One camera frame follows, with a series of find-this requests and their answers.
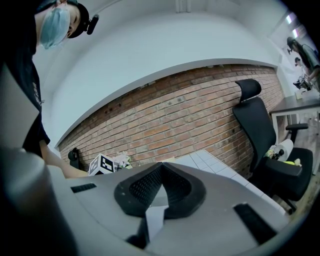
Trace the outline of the light blue face mask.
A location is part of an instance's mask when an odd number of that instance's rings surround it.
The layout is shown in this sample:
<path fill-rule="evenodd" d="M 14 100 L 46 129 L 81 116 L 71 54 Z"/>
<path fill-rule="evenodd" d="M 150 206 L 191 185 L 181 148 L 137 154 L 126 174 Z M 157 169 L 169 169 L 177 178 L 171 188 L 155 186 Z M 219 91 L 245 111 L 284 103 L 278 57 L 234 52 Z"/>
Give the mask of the light blue face mask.
<path fill-rule="evenodd" d="M 39 36 L 40 44 L 46 50 L 56 47 L 67 36 L 69 25 L 69 11 L 66 8 L 53 8 L 43 20 Z"/>

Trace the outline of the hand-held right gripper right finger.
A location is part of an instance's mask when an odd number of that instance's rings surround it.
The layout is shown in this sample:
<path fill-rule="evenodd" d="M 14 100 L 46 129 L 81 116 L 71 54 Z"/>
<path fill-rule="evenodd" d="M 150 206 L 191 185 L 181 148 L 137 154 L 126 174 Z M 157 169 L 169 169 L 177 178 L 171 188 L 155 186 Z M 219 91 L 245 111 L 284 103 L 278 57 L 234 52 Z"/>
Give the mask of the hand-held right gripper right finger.
<path fill-rule="evenodd" d="M 287 217 L 239 182 L 211 172 L 180 165 L 206 188 L 202 205 L 190 216 L 167 219 L 151 235 L 146 251 L 156 256 L 232 256 L 259 244 L 234 210 L 247 203 L 274 231 L 280 232 Z"/>

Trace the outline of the pink artificial flowers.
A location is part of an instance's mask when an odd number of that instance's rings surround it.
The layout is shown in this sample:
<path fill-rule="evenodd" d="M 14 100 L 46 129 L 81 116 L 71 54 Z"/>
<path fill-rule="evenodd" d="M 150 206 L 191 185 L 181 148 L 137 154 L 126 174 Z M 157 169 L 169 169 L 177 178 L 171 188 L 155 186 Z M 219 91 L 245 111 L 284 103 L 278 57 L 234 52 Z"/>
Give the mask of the pink artificial flowers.
<path fill-rule="evenodd" d="M 115 169 L 118 171 L 120 169 L 131 168 L 131 157 L 127 152 L 119 152 L 116 156 L 112 157 L 115 165 Z"/>

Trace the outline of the small green toy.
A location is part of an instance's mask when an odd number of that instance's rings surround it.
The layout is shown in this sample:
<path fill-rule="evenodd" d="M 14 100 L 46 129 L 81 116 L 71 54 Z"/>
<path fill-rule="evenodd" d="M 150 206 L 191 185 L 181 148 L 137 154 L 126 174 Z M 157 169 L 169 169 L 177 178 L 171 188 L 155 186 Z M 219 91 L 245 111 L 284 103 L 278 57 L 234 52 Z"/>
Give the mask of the small green toy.
<path fill-rule="evenodd" d="M 282 148 L 277 148 L 276 145 L 272 145 L 264 156 L 273 160 L 278 160 L 284 153 L 285 151 Z"/>

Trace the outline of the white paper roll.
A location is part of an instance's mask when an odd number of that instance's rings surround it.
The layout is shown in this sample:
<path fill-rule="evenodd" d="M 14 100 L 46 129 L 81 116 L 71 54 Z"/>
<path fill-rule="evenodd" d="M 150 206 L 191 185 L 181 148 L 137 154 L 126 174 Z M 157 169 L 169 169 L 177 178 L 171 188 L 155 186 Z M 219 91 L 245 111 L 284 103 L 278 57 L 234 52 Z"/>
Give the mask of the white paper roll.
<path fill-rule="evenodd" d="M 281 162 L 287 161 L 294 147 L 291 139 L 286 139 L 275 147 L 275 153 L 279 155 L 278 160 Z"/>

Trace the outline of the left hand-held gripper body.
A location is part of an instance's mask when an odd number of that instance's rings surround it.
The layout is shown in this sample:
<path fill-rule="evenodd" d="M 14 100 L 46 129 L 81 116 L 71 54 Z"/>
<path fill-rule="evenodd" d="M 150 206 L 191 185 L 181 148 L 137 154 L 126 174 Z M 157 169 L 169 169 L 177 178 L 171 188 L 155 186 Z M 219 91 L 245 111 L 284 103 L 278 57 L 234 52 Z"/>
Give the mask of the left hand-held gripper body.
<path fill-rule="evenodd" d="M 114 173 L 115 164 L 112 158 L 99 153 L 89 165 L 88 175 L 96 176 Z"/>

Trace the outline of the white grid tablecloth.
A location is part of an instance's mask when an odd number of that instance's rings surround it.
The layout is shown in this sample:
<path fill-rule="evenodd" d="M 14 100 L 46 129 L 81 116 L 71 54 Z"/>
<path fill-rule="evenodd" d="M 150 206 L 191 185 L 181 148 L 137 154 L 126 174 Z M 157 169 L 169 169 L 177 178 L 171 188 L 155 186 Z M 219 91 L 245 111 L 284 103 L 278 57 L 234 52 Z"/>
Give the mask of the white grid tablecloth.
<path fill-rule="evenodd" d="M 218 158 L 216 158 L 204 149 L 193 152 L 191 154 L 180 156 L 178 158 L 175 157 L 173 162 L 176 164 L 185 165 L 187 167 L 196 168 L 204 172 L 217 174 L 232 179 L 244 186 L 245 188 L 247 188 L 248 190 L 250 190 L 251 192 L 253 192 L 254 194 L 256 194 L 258 197 L 265 200 L 270 205 L 272 205 L 282 215 L 287 214 L 285 209 L 282 206 L 280 206 L 280 204 L 278 204 L 271 197 L 269 197 L 256 186 L 254 186 L 252 183 L 250 183 L 247 179 L 242 177 L 232 168 L 227 166 L 225 163 L 223 163 Z"/>

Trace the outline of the person's black shirt torso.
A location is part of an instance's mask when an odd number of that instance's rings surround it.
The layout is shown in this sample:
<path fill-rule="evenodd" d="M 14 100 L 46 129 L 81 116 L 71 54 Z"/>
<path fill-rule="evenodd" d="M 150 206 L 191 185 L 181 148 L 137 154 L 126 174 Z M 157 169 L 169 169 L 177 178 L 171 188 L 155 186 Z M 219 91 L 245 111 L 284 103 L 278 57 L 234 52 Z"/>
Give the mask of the person's black shirt torso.
<path fill-rule="evenodd" d="M 7 64 L 9 71 L 15 81 L 22 89 L 28 100 L 39 111 L 30 127 L 23 142 L 23 148 L 30 153 L 43 157 L 40 142 L 48 145 L 51 140 L 42 123 L 42 99 L 40 90 L 40 79 L 37 69 L 33 63 L 33 55 L 36 52 L 36 43 L 29 40 L 18 40 L 3 53 L 4 63 Z"/>

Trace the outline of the white desk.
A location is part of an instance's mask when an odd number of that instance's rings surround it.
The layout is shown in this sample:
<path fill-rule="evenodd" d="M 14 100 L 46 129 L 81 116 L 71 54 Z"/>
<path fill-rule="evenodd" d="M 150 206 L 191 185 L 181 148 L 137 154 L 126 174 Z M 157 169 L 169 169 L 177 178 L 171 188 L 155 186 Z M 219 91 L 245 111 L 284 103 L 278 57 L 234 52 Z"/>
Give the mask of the white desk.
<path fill-rule="evenodd" d="M 279 143 L 279 131 L 277 117 L 290 116 L 306 113 L 320 114 L 320 95 L 318 92 L 311 90 L 302 94 L 302 98 L 297 99 L 296 96 L 288 96 L 283 98 L 278 105 L 271 111 L 271 119 L 276 134 L 275 144 Z"/>

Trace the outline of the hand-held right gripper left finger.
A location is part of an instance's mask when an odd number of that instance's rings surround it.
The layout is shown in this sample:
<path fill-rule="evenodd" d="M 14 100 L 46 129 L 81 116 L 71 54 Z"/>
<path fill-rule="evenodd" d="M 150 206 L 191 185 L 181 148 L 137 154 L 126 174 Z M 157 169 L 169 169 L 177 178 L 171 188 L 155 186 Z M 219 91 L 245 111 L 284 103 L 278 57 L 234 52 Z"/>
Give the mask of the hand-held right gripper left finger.
<path fill-rule="evenodd" d="M 74 242 L 151 242 L 164 228 L 162 163 L 66 179 L 50 165 L 52 188 Z"/>

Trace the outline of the person's left forearm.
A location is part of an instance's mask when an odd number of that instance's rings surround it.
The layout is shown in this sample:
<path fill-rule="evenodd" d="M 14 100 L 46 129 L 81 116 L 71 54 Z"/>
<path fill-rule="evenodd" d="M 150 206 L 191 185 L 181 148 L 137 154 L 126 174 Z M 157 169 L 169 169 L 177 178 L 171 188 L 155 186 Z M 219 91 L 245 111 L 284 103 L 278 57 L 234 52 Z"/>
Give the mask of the person's left forearm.
<path fill-rule="evenodd" d="M 66 179 L 87 177 L 88 174 L 85 171 L 79 170 L 60 159 L 55 153 L 53 153 L 46 142 L 41 140 L 39 142 L 42 159 L 47 165 L 58 167 L 62 170 L 62 173 Z"/>

